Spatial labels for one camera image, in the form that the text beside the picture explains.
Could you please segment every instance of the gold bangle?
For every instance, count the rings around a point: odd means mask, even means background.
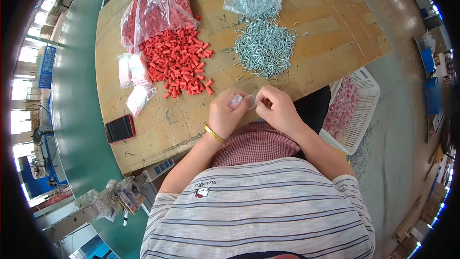
[[[212,136],[214,136],[214,138],[216,138],[218,141],[221,141],[222,143],[227,143],[227,141],[223,140],[222,138],[220,138],[219,135],[215,134],[207,124],[204,124],[204,129],[209,133],[211,134]]]

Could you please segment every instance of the red smartphone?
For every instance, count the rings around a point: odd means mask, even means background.
[[[126,114],[104,125],[109,144],[133,138],[136,135],[132,116]]]

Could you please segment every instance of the pile of screws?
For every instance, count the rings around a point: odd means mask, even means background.
[[[243,71],[266,77],[267,79],[284,73],[291,66],[290,58],[294,54],[294,29],[279,27],[279,20],[274,17],[251,19],[247,16],[239,18],[246,24],[245,29],[235,29],[241,32],[235,41],[234,50],[240,57],[235,65],[243,66]]]

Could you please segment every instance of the red checkered fabric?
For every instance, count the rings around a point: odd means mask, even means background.
[[[267,122],[252,122],[227,139],[212,160],[212,166],[234,166],[290,157],[300,147]]]

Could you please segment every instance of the striped shirt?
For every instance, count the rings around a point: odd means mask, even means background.
[[[181,194],[159,193],[141,259],[228,258],[286,251],[371,258],[374,228],[356,178],[332,182],[310,163],[280,158],[201,172]]]

